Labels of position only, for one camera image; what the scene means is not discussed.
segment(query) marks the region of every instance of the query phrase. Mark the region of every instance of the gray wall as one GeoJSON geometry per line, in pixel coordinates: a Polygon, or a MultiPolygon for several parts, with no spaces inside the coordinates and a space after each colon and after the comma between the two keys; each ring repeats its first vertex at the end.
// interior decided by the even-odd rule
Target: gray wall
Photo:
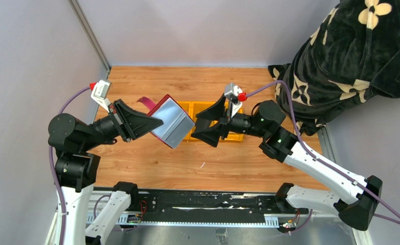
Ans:
{"type": "MultiPolygon", "coordinates": [[[[105,77],[67,1],[0,1],[0,244],[43,244],[57,198],[47,126],[80,88],[105,77]]],[[[68,112],[91,121],[93,103],[68,112]]]]}
{"type": "MultiPolygon", "coordinates": [[[[327,125],[339,163],[364,176],[383,180],[382,199],[400,213],[400,99],[375,97],[327,125]]],[[[394,217],[379,206],[377,213],[394,217]]],[[[400,226],[373,218],[375,245],[400,242],[400,226]]]]}
{"type": "Polygon", "coordinates": [[[79,0],[111,65],[289,63],[338,0],[79,0]]]}

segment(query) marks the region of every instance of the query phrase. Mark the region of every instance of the pink strip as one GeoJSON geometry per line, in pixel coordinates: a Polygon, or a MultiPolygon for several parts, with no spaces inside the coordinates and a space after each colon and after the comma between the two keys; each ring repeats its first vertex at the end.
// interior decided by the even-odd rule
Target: pink strip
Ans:
{"type": "Polygon", "coordinates": [[[139,98],[137,102],[142,102],[149,110],[152,110],[156,106],[154,101],[144,96],[139,98]]]}

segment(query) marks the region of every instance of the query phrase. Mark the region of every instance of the beige flower pattern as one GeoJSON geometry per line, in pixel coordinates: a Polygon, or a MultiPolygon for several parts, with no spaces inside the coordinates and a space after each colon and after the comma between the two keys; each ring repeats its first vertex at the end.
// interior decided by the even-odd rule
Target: beige flower pattern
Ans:
{"type": "Polygon", "coordinates": [[[303,125],[303,124],[304,124],[304,123],[301,122],[301,121],[297,121],[297,122],[296,122],[296,127],[297,127],[297,130],[298,130],[298,131],[301,131],[301,128],[302,128],[302,125],[303,125]]]}
{"type": "Polygon", "coordinates": [[[301,103],[306,106],[312,106],[310,104],[310,95],[307,93],[308,91],[308,83],[304,83],[301,81],[296,74],[293,74],[294,83],[292,88],[292,100],[298,103],[301,103]]]}
{"type": "MultiPolygon", "coordinates": [[[[275,81],[278,80],[280,72],[274,67],[272,73],[273,73],[272,79],[274,79],[275,81]]],[[[277,96],[280,95],[280,92],[281,92],[281,83],[277,83],[275,85],[275,99],[277,99],[277,96]]]]}
{"type": "Polygon", "coordinates": [[[328,80],[329,82],[337,85],[344,93],[341,94],[340,100],[347,100],[349,98],[352,98],[356,94],[359,94],[359,99],[361,100],[362,103],[366,102],[367,100],[364,98],[365,95],[365,90],[370,86],[369,81],[364,81],[360,79],[356,79],[355,83],[352,85],[349,84],[342,84],[342,83],[337,83],[331,80],[328,80]]]}
{"type": "Polygon", "coordinates": [[[372,30],[379,23],[379,16],[387,15],[392,11],[392,6],[389,3],[379,4],[379,0],[365,0],[365,5],[367,8],[361,11],[358,21],[372,30]]]}
{"type": "Polygon", "coordinates": [[[317,119],[314,120],[314,124],[316,124],[316,128],[325,127],[325,124],[318,124],[317,119]]]}
{"type": "MultiPolygon", "coordinates": [[[[338,9],[339,9],[339,8],[333,8],[333,9],[330,11],[330,13],[325,17],[325,19],[322,21],[322,24],[323,24],[324,21],[328,18],[328,16],[331,16],[331,18],[329,18],[329,21],[328,21],[328,25],[329,25],[329,24],[332,22],[332,19],[334,18],[335,13],[337,13],[337,10],[338,10],[338,9]]],[[[319,31],[320,31],[320,27],[317,28],[316,32],[314,32],[313,35],[310,36],[310,37],[311,37],[311,41],[310,41],[311,46],[314,45],[314,42],[315,42],[316,39],[317,39],[317,35],[319,34],[319,31]]],[[[328,35],[328,31],[325,32],[324,37],[323,37],[322,43],[323,43],[324,45],[325,45],[325,43],[326,43],[326,36],[327,36],[327,35],[328,35]]]]}

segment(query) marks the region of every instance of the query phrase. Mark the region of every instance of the black fabric cover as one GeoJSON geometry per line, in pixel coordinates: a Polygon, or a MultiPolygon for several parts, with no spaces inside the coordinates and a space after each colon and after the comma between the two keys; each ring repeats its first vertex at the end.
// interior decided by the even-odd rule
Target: black fabric cover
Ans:
{"type": "MultiPolygon", "coordinates": [[[[340,1],[291,64],[268,70],[289,86],[299,130],[307,135],[375,95],[399,98],[400,1],[340,1]]],[[[276,99],[289,114],[280,84],[276,99]]]]}

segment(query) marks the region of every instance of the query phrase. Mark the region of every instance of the wooden table surface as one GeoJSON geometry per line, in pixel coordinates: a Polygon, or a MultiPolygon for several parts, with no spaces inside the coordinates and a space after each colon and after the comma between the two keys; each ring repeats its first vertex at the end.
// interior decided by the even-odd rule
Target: wooden table surface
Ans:
{"type": "MultiPolygon", "coordinates": [[[[209,67],[112,67],[113,82],[108,98],[122,99],[135,110],[148,112],[140,97],[158,102],[166,94],[177,101],[217,101],[230,82],[251,92],[273,81],[265,68],[209,67]]],[[[245,112],[264,100],[274,99],[274,88],[244,102],[245,112]]],[[[106,116],[100,108],[97,118],[106,116]]],[[[292,129],[290,119],[282,124],[292,129]]],[[[321,152],[318,138],[303,137],[321,152]]],[[[170,149],[147,134],[130,143],[120,137],[116,145],[101,145],[91,152],[101,156],[96,186],[113,186],[118,181],[141,188],[267,191],[275,192],[283,182],[306,188],[326,189],[304,172],[266,157],[259,149],[261,139],[244,136],[243,142],[223,142],[213,148],[201,141],[183,141],[170,149]]]]}

